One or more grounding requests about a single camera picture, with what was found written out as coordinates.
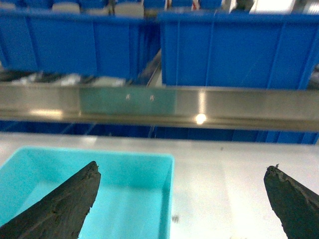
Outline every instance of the blue plastic bin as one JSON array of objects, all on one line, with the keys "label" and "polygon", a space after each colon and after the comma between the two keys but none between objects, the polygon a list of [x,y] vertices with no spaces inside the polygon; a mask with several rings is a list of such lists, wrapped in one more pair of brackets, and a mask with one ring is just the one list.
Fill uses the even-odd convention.
[{"label": "blue plastic bin", "polygon": [[160,49],[154,20],[0,9],[7,69],[135,79]]},{"label": "blue plastic bin", "polygon": [[94,126],[95,124],[93,123],[73,123],[70,127],[66,128],[63,133],[72,135],[88,135]]},{"label": "blue plastic bin", "polygon": [[79,0],[82,8],[104,8],[108,0]]},{"label": "blue plastic bin", "polygon": [[189,9],[191,9],[192,4],[193,4],[193,0],[172,0],[171,1],[172,7],[189,7]]},{"label": "blue plastic bin", "polygon": [[53,0],[24,0],[28,7],[51,9]]},{"label": "blue plastic bin", "polygon": [[168,239],[174,159],[161,154],[22,148],[0,169],[0,226],[91,161],[101,182],[80,238]]},{"label": "blue plastic bin", "polygon": [[53,0],[54,3],[62,3],[62,2],[73,2],[79,3],[79,0]]},{"label": "blue plastic bin", "polygon": [[165,0],[144,0],[144,8],[152,9],[152,8],[165,8]]},{"label": "blue plastic bin", "polygon": [[7,127],[5,132],[63,134],[71,126],[69,123],[17,122]]},{"label": "blue plastic bin", "polygon": [[97,124],[88,134],[96,136],[148,138],[151,136],[151,129],[150,126]]},{"label": "blue plastic bin", "polygon": [[200,0],[200,8],[202,9],[216,9],[221,7],[221,0]]},{"label": "blue plastic bin", "polygon": [[316,144],[319,133],[156,127],[154,137],[234,142]]},{"label": "blue plastic bin", "polygon": [[6,131],[9,127],[17,124],[17,121],[4,121],[4,120],[0,120],[0,131],[4,132]]},{"label": "blue plastic bin", "polygon": [[2,2],[12,3],[16,7],[26,7],[26,3],[23,0],[1,0]]},{"label": "blue plastic bin", "polygon": [[319,15],[162,12],[167,85],[305,89],[319,63]]}]

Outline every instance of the metal beam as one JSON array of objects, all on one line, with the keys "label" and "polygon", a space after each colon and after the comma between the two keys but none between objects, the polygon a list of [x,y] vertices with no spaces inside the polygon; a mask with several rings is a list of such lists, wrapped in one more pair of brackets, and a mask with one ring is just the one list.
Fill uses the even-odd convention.
[{"label": "metal beam", "polygon": [[0,119],[319,131],[319,91],[3,84]]}]

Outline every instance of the blue crate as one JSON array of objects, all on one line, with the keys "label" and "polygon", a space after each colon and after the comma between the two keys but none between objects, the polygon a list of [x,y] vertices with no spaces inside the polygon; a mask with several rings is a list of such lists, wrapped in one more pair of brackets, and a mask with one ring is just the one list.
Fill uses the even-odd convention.
[{"label": "blue crate", "polygon": [[144,0],[144,8],[152,9],[152,8],[165,8],[165,0]]},{"label": "blue crate", "polygon": [[316,144],[319,133],[156,127],[154,137],[234,142]]},{"label": "blue crate", "polygon": [[96,136],[137,137],[148,138],[152,128],[150,126],[97,124],[88,133]]},{"label": "blue crate", "polygon": [[53,0],[54,3],[63,3],[63,2],[72,2],[72,3],[79,3],[79,0]]},{"label": "blue crate", "polygon": [[172,0],[171,1],[171,6],[172,7],[189,7],[191,8],[193,4],[193,0]]},{"label": "blue crate", "polygon": [[26,7],[26,3],[23,0],[1,0],[2,2],[12,3],[16,7]]},{"label": "blue crate", "polygon": [[102,176],[81,238],[168,239],[174,159],[163,154],[22,148],[0,168],[0,226],[91,161]]},{"label": "blue crate", "polygon": [[79,0],[82,8],[104,8],[108,0]]},{"label": "blue crate", "polygon": [[53,0],[24,0],[28,7],[34,8],[52,8]]},{"label": "blue crate", "polygon": [[319,15],[162,12],[167,85],[305,89],[319,63]]},{"label": "blue crate", "polygon": [[221,0],[200,0],[200,8],[202,9],[216,9],[221,7]]},{"label": "blue crate", "polygon": [[17,121],[5,121],[5,120],[0,120],[0,131],[5,132],[9,127],[17,124]]},{"label": "blue crate", "polygon": [[160,49],[160,26],[134,17],[0,9],[7,69],[136,79]]},{"label": "blue crate", "polygon": [[64,130],[64,134],[72,134],[72,135],[88,135],[95,124],[93,123],[73,123],[70,127]]},{"label": "blue crate", "polygon": [[17,122],[7,127],[5,132],[63,134],[70,127],[69,123]]}]

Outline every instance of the white object in bin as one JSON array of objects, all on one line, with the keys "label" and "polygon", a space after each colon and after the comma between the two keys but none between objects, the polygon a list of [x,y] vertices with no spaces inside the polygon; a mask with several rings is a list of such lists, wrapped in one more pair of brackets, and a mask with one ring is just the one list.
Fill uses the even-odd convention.
[{"label": "white object in bin", "polygon": [[121,87],[125,85],[126,80],[117,77],[99,77],[92,85],[93,86],[111,86],[111,87]]},{"label": "white object in bin", "polygon": [[35,82],[37,78],[37,73],[33,73],[29,76],[21,77],[20,79],[13,80],[11,83],[13,85],[26,85],[32,82]]},{"label": "white object in bin", "polygon": [[91,15],[108,15],[109,8],[107,6],[104,8],[88,8],[86,9],[85,13]]},{"label": "white object in bin", "polygon": [[139,2],[118,3],[115,7],[116,15],[144,17],[144,7]]},{"label": "white object in bin", "polygon": [[308,2],[305,6],[304,13],[319,14],[319,2]]},{"label": "white object in bin", "polygon": [[15,9],[15,4],[14,3],[9,3],[9,2],[0,2],[0,8]]},{"label": "white object in bin", "polygon": [[81,76],[78,74],[70,74],[66,75],[56,82],[54,82],[55,85],[61,85],[61,86],[72,86],[79,84],[81,82]]},{"label": "white object in bin", "polygon": [[291,13],[296,0],[255,0],[250,13]]},{"label": "white object in bin", "polygon": [[80,6],[75,2],[59,2],[52,6],[53,11],[80,13]]}]

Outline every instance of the white table surface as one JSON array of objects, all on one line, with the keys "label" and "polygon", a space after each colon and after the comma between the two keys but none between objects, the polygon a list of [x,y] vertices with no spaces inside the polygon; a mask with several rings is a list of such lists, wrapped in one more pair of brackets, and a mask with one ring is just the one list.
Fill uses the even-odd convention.
[{"label": "white table surface", "polygon": [[172,154],[171,239],[287,239],[263,182],[269,165],[319,193],[318,146],[8,133],[0,165],[27,145]]}]

